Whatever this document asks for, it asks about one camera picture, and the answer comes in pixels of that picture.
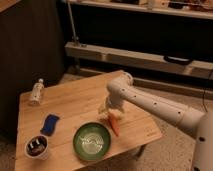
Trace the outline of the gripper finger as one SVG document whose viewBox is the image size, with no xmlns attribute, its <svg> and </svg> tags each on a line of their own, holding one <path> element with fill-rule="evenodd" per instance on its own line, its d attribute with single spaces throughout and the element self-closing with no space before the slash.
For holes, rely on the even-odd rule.
<svg viewBox="0 0 213 171">
<path fill-rule="evenodd" d="M 102 103 L 98 107 L 98 114 L 101 115 L 104 119 L 108 118 L 108 108 L 105 103 Z"/>
<path fill-rule="evenodd" d="M 116 117 L 117 120 L 123 119 L 123 113 L 122 112 L 116 111 L 114 114 L 115 114 L 115 117 Z"/>
</svg>

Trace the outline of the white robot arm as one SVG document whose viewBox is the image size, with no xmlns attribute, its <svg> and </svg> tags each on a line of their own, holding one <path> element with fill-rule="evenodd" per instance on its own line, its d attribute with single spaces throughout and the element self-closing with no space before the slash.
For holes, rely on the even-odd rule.
<svg viewBox="0 0 213 171">
<path fill-rule="evenodd" d="M 106 88 L 108 96 L 99 113 L 108 115 L 110 109 L 124 112 L 124 101 L 150 112 L 196 140 L 191 171 L 213 171 L 213 111 L 202 112 L 139 90 L 133 86 L 133 77 L 128 72 L 110 80 Z"/>
</svg>

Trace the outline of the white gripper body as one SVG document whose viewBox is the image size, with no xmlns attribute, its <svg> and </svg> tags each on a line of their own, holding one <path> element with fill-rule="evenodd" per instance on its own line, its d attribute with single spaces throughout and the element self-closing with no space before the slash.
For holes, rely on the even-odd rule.
<svg viewBox="0 0 213 171">
<path fill-rule="evenodd" d="M 121 113 L 124 113 L 125 110 L 123 108 L 124 102 L 121 99 L 111 99 L 110 97 L 107 97 L 105 100 L 105 106 L 109 109 L 116 109 L 120 111 Z"/>
</svg>

